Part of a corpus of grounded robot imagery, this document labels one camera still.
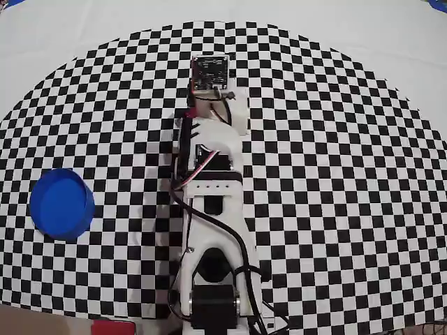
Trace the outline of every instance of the white surface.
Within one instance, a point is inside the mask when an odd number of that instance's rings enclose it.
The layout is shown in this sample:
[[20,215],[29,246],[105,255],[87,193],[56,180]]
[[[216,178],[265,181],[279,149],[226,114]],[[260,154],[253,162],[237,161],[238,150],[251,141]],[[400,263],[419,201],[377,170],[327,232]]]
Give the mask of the white surface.
[[0,15],[0,119],[74,56],[193,20],[276,24],[339,50],[387,78],[447,139],[447,14],[420,0],[26,0]]

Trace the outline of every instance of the white robotic arm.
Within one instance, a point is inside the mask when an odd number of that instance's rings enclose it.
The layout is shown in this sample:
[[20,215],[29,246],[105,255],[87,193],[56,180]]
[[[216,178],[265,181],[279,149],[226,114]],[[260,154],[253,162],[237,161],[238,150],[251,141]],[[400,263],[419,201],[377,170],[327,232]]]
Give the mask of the white robotic arm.
[[[242,213],[247,95],[228,77],[226,55],[195,57],[191,67],[191,109],[182,119],[171,191],[186,212],[183,334],[249,334],[246,317],[253,315],[266,335],[259,261]],[[174,192],[179,189],[182,198]]]

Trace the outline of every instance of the checkerboard mat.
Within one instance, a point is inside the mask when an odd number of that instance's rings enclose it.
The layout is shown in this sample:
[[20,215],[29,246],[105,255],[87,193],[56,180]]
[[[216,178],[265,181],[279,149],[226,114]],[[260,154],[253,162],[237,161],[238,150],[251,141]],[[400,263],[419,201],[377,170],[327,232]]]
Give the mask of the checkerboard mat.
[[[0,124],[0,300],[84,318],[165,318],[182,213],[167,189],[190,59],[229,53],[247,87],[244,216],[263,297],[298,334],[444,317],[446,143],[385,80],[274,26],[133,33],[58,68]],[[89,232],[44,237],[29,194],[52,168],[94,192]]]

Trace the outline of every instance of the blue lid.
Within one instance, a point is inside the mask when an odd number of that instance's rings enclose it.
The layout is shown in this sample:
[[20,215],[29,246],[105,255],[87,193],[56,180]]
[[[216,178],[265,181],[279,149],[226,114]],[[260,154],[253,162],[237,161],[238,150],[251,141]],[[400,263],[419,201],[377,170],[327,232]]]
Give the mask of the blue lid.
[[94,206],[93,193],[68,169],[44,174],[33,187],[29,200],[34,224],[53,239],[77,239],[89,229]]

